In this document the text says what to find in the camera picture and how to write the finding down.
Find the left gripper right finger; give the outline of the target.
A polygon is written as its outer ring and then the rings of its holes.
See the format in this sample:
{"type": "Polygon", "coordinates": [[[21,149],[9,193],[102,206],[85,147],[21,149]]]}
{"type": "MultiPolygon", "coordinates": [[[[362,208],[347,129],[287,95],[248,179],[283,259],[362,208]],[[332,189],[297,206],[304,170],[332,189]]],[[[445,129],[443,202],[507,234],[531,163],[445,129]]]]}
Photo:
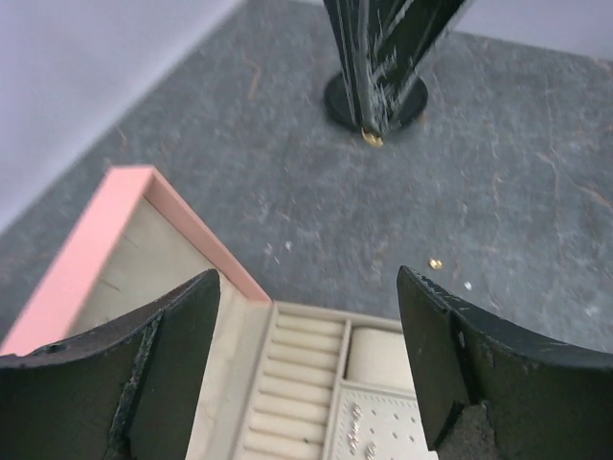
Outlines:
{"type": "Polygon", "coordinates": [[[418,272],[397,275],[427,447],[442,459],[608,459],[612,357],[531,332],[418,272]]]}

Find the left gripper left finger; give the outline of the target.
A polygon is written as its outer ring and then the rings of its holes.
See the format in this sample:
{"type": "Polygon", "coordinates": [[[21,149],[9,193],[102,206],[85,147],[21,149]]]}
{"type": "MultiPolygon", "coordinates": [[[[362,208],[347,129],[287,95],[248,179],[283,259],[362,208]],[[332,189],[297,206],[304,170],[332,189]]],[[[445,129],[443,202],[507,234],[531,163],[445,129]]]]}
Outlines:
{"type": "Polygon", "coordinates": [[[206,270],[99,327],[1,359],[5,459],[182,459],[220,302],[206,270]]]}

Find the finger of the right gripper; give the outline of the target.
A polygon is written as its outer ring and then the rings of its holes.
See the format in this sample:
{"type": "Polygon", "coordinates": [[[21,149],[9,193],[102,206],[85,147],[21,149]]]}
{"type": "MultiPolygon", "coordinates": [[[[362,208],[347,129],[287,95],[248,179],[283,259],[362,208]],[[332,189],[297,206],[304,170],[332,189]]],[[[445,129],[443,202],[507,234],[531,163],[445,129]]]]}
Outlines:
{"type": "Polygon", "coordinates": [[[324,91],[329,117],[365,139],[408,127],[425,109],[420,68],[471,3],[326,1],[341,71],[324,91]]]}

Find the pink jewelry box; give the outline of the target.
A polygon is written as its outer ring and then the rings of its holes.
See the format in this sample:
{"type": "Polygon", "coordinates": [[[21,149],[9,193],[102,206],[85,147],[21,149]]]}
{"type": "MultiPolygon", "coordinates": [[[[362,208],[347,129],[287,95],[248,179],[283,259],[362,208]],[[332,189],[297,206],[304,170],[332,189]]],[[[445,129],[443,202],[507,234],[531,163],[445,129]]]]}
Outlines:
{"type": "Polygon", "coordinates": [[[24,356],[213,269],[220,302],[182,459],[431,459],[414,388],[346,378],[352,332],[397,321],[271,299],[152,167],[114,167],[1,346],[24,356]]]}

